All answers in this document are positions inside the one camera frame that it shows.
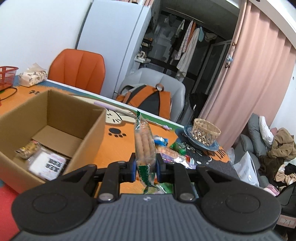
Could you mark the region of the small snack bag in box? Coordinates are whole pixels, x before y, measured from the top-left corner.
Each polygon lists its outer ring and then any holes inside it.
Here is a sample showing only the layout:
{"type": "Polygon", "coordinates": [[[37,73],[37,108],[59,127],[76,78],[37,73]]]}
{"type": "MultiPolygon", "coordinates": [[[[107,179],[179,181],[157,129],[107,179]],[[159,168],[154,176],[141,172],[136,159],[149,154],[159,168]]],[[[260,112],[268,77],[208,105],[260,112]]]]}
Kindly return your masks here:
{"type": "Polygon", "coordinates": [[[41,145],[35,140],[30,140],[25,146],[17,149],[16,154],[22,159],[28,159],[40,149],[41,145]]]}

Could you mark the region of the red plastic basket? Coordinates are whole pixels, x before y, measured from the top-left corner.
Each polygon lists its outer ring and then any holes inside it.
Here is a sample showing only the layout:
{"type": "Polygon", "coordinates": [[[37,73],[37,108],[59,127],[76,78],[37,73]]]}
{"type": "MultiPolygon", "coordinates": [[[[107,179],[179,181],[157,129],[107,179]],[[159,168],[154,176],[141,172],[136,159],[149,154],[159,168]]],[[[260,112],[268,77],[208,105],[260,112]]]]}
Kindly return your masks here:
{"type": "Polygon", "coordinates": [[[13,86],[18,67],[0,66],[0,91],[13,86]]]}

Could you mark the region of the clear cracker packet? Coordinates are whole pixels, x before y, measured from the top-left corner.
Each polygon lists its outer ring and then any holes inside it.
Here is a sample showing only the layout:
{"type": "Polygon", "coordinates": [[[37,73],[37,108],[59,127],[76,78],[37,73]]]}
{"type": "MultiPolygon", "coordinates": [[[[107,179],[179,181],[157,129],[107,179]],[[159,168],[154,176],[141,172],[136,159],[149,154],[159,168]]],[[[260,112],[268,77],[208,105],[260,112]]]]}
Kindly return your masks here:
{"type": "Polygon", "coordinates": [[[164,146],[157,146],[157,151],[165,162],[179,163],[186,168],[191,169],[190,164],[187,162],[187,158],[178,152],[164,146]]]}

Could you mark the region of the cartoon cat table mat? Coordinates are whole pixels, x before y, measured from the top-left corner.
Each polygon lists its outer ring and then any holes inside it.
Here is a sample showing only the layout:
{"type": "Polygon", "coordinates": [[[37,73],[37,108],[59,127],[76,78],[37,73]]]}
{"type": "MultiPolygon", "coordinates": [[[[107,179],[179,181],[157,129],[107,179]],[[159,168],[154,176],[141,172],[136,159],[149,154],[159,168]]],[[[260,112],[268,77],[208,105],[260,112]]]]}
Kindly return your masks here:
{"type": "MultiPolygon", "coordinates": [[[[1,92],[1,115],[8,113],[32,97],[48,90],[54,90],[69,95],[65,91],[59,91],[56,88],[44,86],[35,86],[34,88],[25,88],[20,86],[15,89],[6,89],[1,92]]],[[[94,162],[92,163],[96,164],[100,168],[106,167],[114,161],[126,161],[130,158],[131,153],[135,151],[132,123],[120,124],[118,129],[122,132],[122,134],[118,137],[115,137],[114,134],[110,132],[111,128],[113,128],[112,124],[105,123],[103,140],[97,155],[95,156],[94,162]]]]}

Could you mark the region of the red and blue snack bar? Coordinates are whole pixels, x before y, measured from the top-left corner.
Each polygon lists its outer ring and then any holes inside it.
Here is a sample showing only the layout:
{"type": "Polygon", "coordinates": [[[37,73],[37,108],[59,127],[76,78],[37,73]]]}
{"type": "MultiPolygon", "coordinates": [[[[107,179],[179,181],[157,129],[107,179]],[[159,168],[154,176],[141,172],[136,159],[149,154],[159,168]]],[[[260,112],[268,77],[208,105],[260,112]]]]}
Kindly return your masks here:
{"type": "Polygon", "coordinates": [[[193,169],[193,170],[196,169],[197,163],[194,160],[194,158],[191,158],[188,155],[186,155],[185,158],[186,158],[186,163],[187,163],[186,168],[193,169]]]}

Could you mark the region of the hanging clothes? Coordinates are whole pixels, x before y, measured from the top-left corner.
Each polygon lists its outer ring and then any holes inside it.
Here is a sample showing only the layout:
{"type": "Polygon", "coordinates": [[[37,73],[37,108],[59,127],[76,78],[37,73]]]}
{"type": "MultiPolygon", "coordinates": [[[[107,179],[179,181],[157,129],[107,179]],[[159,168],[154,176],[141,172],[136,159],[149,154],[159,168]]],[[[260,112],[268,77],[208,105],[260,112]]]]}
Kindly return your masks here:
{"type": "Polygon", "coordinates": [[[187,75],[197,43],[204,40],[209,43],[218,36],[215,33],[204,32],[202,27],[196,27],[196,22],[193,20],[186,27],[185,20],[183,20],[178,26],[174,37],[171,57],[172,60],[178,61],[176,79],[182,82],[187,75]]]}

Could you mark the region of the orange and black backpack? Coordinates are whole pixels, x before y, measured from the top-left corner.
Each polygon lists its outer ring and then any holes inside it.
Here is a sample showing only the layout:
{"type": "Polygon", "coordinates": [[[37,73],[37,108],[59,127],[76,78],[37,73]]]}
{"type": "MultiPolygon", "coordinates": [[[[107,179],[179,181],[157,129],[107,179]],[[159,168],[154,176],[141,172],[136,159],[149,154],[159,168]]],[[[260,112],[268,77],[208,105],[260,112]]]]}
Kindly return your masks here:
{"type": "Polygon", "coordinates": [[[170,92],[158,90],[157,86],[128,85],[115,100],[168,120],[171,116],[170,92]]]}

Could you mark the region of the pink curtain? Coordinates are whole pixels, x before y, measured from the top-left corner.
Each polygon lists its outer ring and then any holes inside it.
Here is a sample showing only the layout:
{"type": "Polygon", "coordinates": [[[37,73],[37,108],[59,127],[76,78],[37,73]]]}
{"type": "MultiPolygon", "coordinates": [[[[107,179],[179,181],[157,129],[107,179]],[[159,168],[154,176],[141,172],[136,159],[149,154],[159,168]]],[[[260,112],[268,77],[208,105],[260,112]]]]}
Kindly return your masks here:
{"type": "Polygon", "coordinates": [[[279,27],[251,1],[243,1],[232,46],[200,118],[221,130],[229,149],[253,113],[271,125],[287,92],[295,48],[279,27]]]}

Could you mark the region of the blue snack packet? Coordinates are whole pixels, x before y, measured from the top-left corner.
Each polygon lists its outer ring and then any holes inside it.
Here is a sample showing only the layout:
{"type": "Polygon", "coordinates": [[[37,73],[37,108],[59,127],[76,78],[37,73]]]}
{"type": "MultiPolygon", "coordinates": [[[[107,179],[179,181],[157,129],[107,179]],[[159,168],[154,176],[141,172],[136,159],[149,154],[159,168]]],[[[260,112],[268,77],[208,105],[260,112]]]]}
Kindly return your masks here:
{"type": "Polygon", "coordinates": [[[168,139],[167,138],[163,138],[163,137],[160,137],[158,135],[154,135],[152,137],[153,141],[154,141],[154,144],[156,146],[164,146],[166,147],[168,145],[168,139]]]}

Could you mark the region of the white labelled packet in box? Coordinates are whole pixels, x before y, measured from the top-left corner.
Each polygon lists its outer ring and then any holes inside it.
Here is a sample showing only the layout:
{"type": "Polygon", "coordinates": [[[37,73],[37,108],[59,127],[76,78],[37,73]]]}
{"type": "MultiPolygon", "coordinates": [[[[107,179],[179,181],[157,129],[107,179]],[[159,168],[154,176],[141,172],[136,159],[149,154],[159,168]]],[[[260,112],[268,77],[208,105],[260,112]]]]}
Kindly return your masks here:
{"type": "Polygon", "coordinates": [[[41,147],[28,159],[28,171],[45,181],[56,179],[61,173],[68,159],[51,150],[41,147]]]}

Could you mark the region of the clear biscuit stick packet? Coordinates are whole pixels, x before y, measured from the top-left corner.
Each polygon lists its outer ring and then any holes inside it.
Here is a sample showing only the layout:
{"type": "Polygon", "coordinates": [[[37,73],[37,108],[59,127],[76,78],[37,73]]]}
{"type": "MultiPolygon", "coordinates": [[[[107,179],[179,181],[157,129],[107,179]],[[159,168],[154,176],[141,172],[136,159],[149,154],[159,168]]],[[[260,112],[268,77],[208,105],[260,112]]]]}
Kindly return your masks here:
{"type": "Polygon", "coordinates": [[[135,159],[144,194],[156,194],[159,188],[154,184],[156,177],[156,146],[148,122],[137,112],[134,124],[135,159]]]}

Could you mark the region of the blue ceramic plate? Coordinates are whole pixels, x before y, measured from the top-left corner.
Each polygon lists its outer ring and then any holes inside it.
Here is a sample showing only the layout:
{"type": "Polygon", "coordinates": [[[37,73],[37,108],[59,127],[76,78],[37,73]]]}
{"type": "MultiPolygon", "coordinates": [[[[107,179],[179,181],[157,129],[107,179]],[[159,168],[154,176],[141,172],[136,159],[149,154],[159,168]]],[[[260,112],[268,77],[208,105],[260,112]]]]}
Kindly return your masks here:
{"type": "Polygon", "coordinates": [[[190,144],[192,147],[198,150],[213,151],[213,152],[219,150],[220,146],[217,143],[217,141],[214,141],[212,145],[207,146],[197,141],[196,139],[194,139],[192,135],[192,128],[193,126],[184,126],[183,128],[175,129],[175,133],[178,136],[178,139],[181,140],[182,142],[190,144]]]}

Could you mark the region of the purple handled metal stick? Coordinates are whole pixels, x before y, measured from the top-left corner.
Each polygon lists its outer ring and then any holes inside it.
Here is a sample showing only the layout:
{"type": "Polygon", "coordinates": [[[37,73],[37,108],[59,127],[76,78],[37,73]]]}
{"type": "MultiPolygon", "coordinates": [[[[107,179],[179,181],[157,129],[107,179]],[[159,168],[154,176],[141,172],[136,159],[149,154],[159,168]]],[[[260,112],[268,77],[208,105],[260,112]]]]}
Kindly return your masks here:
{"type": "MultiPolygon", "coordinates": [[[[105,102],[101,102],[101,101],[95,101],[94,104],[95,104],[95,105],[98,105],[98,106],[101,106],[101,107],[104,107],[104,108],[106,108],[106,109],[109,109],[109,110],[115,111],[115,112],[117,112],[117,113],[119,113],[119,114],[122,114],[122,115],[125,115],[125,116],[129,116],[129,117],[131,117],[131,118],[136,119],[136,115],[135,115],[135,113],[133,113],[132,111],[124,110],[124,109],[122,109],[122,108],[118,108],[118,107],[115,107],[114,105],[107,104],[107,103],[105,103],[105,102]]],[[[155,121],[148,120],[148,119],[146,119],[146,121],[147,121],[148,123],[152,123],[152,124],[154,124],[154,125],[160,126],[160,127],[162,127],[163,129],[165,129],[165,130],[167,130],[167,131],[171,131],[171,130],[172,130],[172,128],[169,127],[169,126],[167,126],[167,125],[162,125],[162,124],[159,124],[159,123],[157,123],[157,122],[155,122],[155,121]]]]}

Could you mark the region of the white plastic bag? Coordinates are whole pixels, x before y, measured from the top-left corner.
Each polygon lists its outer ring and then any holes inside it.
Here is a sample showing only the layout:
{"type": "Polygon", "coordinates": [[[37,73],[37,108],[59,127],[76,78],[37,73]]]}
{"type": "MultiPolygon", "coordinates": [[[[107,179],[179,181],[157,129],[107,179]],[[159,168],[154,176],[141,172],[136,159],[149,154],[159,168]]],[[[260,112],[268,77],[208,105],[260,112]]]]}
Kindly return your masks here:
{"type": "Polygon", "coordinates": [[[233,167],[241,181],[259,187],[257,171],[249,152],[246,152],[233,167]]]}

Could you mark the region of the patterned tissue pack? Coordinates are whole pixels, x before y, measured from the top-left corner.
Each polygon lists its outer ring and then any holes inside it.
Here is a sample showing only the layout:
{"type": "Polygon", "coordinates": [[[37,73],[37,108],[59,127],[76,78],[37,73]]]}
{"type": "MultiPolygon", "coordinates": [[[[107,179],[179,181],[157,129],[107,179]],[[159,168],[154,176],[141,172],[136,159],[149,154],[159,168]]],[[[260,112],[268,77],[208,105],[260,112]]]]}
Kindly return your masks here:
{"type": "Polygon", "coordinates": [[[47,80],[46,69],[34,63],[31,67],[18,75],[18,83],[24,87],[31,87],[47,80]]]}

